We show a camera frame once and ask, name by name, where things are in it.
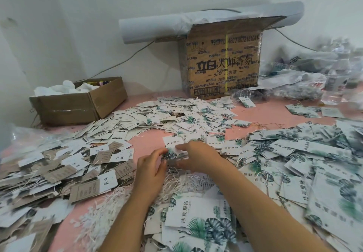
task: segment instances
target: white wall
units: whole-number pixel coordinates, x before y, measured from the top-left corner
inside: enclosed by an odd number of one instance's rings
[[[32,88],[84,79],[58,0],[0,0],[0,28]]]
[[[128,58],[145,44],[124,45],[118,20],[140,16],[198,11],[296,0],[59,0],[75,38],[87,76]],[[348,36],[363,46],[363,0],[300,0],[306,13],[282,31],[292,39],[315,46],[323,36]],[[275,30],[264,33],[262,59],[269,60],[280,45],[292,45]],[[103,76],[122,76],[129,94],[180,89],[176,43],[152,44],[129,62]]]
[[[35,113],[28,97],[33,93],[0,30],[0,151],[10,142],[9,123],[29,127]]]

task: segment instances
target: pink tabletop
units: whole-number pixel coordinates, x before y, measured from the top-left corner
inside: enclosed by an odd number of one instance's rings
[[[167,91],[161,93],[153,93],[146,95],[130,96],[126,101],[124,101],[117,109],[124,110],[135,104],[145,102],[145,101],[155,101],[157,97],[161,96],[182,96],[186,97],[181,91]],[[297,124],[304,123],[307,121],[312,121],[313,123],[333,125],[335,118],[332,117],[322,117],[322,118],[305,118],[302,115],[292,115],[287,108],[286,104],[296,104],[297,101],[294,100],[284,100],[284,99],[271,99],[267,103],[257,104],[254,108],[245,108],[241,104],[237,104],[236,108],[231,111],[237,114],[235,119],[255,122],[248,128],[240,128],[233,126],[232,129],[227,129],[225,134],[225,139],[236,139],[245,137],[248,133],[255,130],[261,129],[263,126],[265,129],[277,129],[277,128],[289,128],[296,126]],[[319,102],[303,102],[304,106],[317,106]],[[341,112],[349,118],[363,118],[362,114],[355,110],[350,110],[346,103],[339,105]],[[64,127],[71,131],[76,131],[84,126],[73,126]],[[141,133],[139,136],[134,137],[129,141],[135,148],[134,162],[143,155],[150,154],[153,150],[157,148],[164,147],[164,142],[162,137],[172,135],[171,133],[164,132],[163,130],[152,129]],[[74,244],[75,238],[81,231],[81,227],[74,228],[73,224],[70,224],[70,220],[78,220],[79,216],[85,214],[90,206],[94,205],[95,200],[102,199],[102,196],[97,198],[91,198],[84,202],[76,204],[74,210],[68,215],[68,217],[61,223],[57,234],[53,240],[53,243],[49,249],[49,252],[58,252],[64,250],[68,251],[83,251],[79,244]]]

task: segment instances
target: packing tape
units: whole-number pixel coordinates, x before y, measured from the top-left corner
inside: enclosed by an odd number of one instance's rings
[[[228,78],[228,35],[226,34],[226,53],[225,53],[225,58],[224,58],[224,66],[225,66],[225,74],[224,74],[224,78],[225,78],[225,90],[224,92],[227,92],[227,78]]]

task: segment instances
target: barcode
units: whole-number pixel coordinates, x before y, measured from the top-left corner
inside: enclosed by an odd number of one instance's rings
[[[211,93],[220,93],[221,87],[205,87],[202,89],[194,89],[194,95],[206,95]]]

